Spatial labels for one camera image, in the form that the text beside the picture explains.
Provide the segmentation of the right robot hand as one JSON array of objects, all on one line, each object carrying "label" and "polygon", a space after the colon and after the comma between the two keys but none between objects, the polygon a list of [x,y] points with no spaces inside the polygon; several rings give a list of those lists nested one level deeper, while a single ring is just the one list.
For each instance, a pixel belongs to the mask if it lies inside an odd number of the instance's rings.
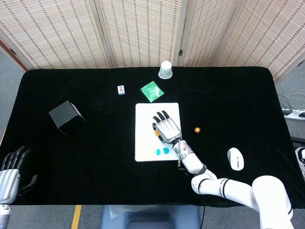
[{"label": "right robot hand", "polygon": [[175,145],[178,140],[182,140],[182,132],[175,121],[164,111],[157,112],[153,116],[155,121],[152,124],[153,130],[159,133],[158,138],[165,144]]}]

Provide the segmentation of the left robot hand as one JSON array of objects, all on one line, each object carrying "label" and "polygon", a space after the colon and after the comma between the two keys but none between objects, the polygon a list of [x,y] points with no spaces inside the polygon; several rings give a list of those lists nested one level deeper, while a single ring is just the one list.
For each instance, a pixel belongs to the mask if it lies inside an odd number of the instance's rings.
[{"label": "left robot hand", "polygon": [[31,149],[25,146],[8,153],[0,165],[0,204],[10,205],[17,196],[30,191],[37,182],[38,175],[34,175],[28,185],[19,187],[21,169]]}]

